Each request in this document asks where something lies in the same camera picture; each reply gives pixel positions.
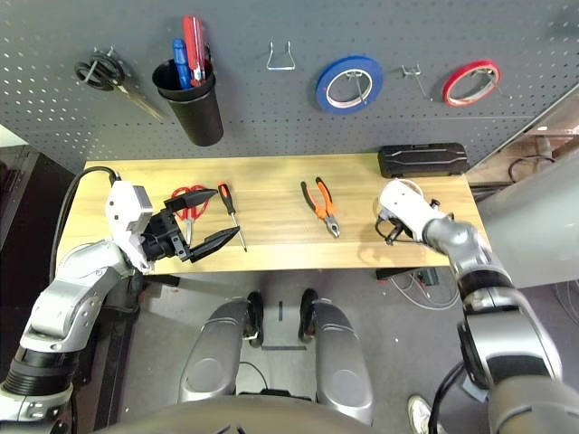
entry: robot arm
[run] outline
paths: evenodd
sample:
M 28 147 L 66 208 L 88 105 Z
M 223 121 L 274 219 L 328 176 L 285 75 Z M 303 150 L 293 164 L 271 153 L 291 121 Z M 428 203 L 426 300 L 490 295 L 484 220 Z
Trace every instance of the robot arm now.
M 10 371 L 0 384 L 0 430 L 66 431 L 62 414 L 72 394 L 72 376 L 107 294 L 135 269 L 147 273 L 155 260 L 175 255 L 199 260 L 239 230 L 219 231 L 194 248 L 186 245 L 173 213 L 215 193 L 177 196 L 152 215 L 143 187 L 125 181 L 113 184 L 105 209 L 112 239 L 69 252 L 34 303 Z
M 460 349 L 470 378 L 490 390 L 491 432 L 579 432 L 579 395 L 561 382 L 553 341 L 478 231 L 400 180 L 380 204 L 382 220 L 449 258 L 463 304 Z

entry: pegboard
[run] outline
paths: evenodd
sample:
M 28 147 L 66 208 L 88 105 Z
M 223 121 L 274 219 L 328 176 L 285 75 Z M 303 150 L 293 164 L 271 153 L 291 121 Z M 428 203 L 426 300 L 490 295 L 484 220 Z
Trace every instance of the pegboard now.
M 204 19 L 224 136 L 192 145 L 150 77 L 172 56 L 181 16 Z M 579 80 L 579 8 L 566 1 L 3 0 L 0 122 L 72 170 L 86 159 L 275 156 L 374 152 L 381 145 L 459 142 L 471 164 L 491 153 Z M 297 68 L 267 71 L 284 61 Z M 114 45 L 132 89 L 158 122 L 121 93 L 77 85 L 76 61 Z M 335 59 L 378 60 L 377 101 L 341 117 L 321 111 L 319 74 Z M 501 90 L 466 108 L 441 102 L 461 65 L 482 58 L 503 71 Z M 401 65 L 420 63 L 425 99 Z

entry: pen holder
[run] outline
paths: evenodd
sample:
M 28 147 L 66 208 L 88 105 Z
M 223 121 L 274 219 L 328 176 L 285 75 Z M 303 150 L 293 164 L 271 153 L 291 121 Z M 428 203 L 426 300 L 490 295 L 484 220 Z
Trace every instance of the pen holder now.
M 153 82 L 179 119 L 189 139 L 198 146 L 210 146 L 223 137 L 223 124 L 215 96 L 215 76 L 211 66 L 203 84 L 181 89 L 175 62 L 161 63 L 153 72 Z

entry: tape roll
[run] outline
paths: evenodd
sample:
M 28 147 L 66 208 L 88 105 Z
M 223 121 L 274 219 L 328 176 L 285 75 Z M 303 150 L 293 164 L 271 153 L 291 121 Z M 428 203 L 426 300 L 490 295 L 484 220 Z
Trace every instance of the tape roll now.
M 346 76 L 365 77 L 368 86 L 361 90 L 361 96 L 339 101 L 330 96 L 330 89 L 336 81 Z M 319 76 L 316 98 L 319 106 L 328 113 L 349 115 L 367 107 L 375 101 L 382 89 L 384 74 L 380 63 L 365 56 L 349 56 L 331 63 Z
M 452 96 L 452 90 L 458 82 L 463 78 L 478 72 L 487 74 L 489 76 L 489 82 L 483 86 L 482 89 L 477 90 L 466 97 L 454 98 Z M 487 97 L 498 86 L 500 79 L 500 68 L 494 61 L 489 59 L 474 61 L 458 68 L 452 74 L 442 89 L 442 99 L 449 106 L 453 107 L 463 107 L 474 104 L 475 102 L 479 102 L 481 99 Z

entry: metal hook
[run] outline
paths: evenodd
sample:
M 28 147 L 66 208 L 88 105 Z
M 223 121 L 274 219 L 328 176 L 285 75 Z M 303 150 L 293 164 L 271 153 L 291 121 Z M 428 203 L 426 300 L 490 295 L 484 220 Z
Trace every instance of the metal hook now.
M 497 76 L 495 75 L 495 72 L 493 70 L 479 70 L 479 71 L 474 71 L 472 73 L 472 75 L 476 75 L 476 74 L 486 74 L 489 77 L 489 80 L 491 80 L 493 82 L 493 84 L 495 85 L 495 87 L 497 88 L 497 92 L 501 97 L 506 98 L 506 99 L 513 99 L 512 95 L 508 95 L 507 93 L 503 93 L 503 91 L 500 89 L 500 86 L 498 85 Z
M 356 86 L 358 87 L 358 95 L 360 96 L 360 100 L 365 105 L 367 105 L 368 101 L 364 99 L 364 95 L 362 95 L 362 87 L 360 86 L 360 77 L 362 77 L 362 72 L 349 71 L 346 73 L 346 76 L 348 80 L 356 79 Z
M 420 81 L 420 79 L 418 78 L 418 76 L 420 74 L 422 74 L 422 71 L 420 71 L 420 65 L 418 63 L 416 63 L 416 67 L 415 68 L 410 68 L 410 69 L 406 69 L 404 67 L 404 65 L 402 65 L 402 74 L 404 76 L 404 78 L 408 77 L 408 76 L 412 76 L 414 77 L 414 79 L 416 80 L 416 82 L 418 83 L 418 86 L 420 87 L 420 92 L 422 92 L 422 95 L 429 99 L 430 101 L 432 101 L 432 98 L 429 98 L 428 95 L 426 95 L 426 92 L 424 91 L 424 87 L 422 86 L 422 83 Z
M 273 57 L 273 41 L 270 41 L 270 58 L 268 59 L 265 67 L 268 71 L 293 71 L 296 69 L 296 62 L 294 62 L 293 57 L 291 57 L 291 43 L 288 41 L 288 55 L 291 60 L 290 66 L 270 66 L 271 58 Z
M 98 52 L 99 50 L 97 49 L 97 47 L 94 47 L 94 52 Z M 110 50 L 109 52 L 107 52 L 107 57 L 112 56 L 112 53 L 115 52 L 115 47 L 113 47 L 112 45 L 110 46 Z M 81 83 L 86 83 L 90 80 L 90 76 L 92 75 L 92 73 L 94 72 L 94 70 L 97 68 L 97 64 L 99 63 L 99 61 L 94 61 L 92 63 L 92 65 L 90 66 L 89 72 L 87 73 L 87 76 L 84 78 L 84 80 L 80 81 L 78 84 Z

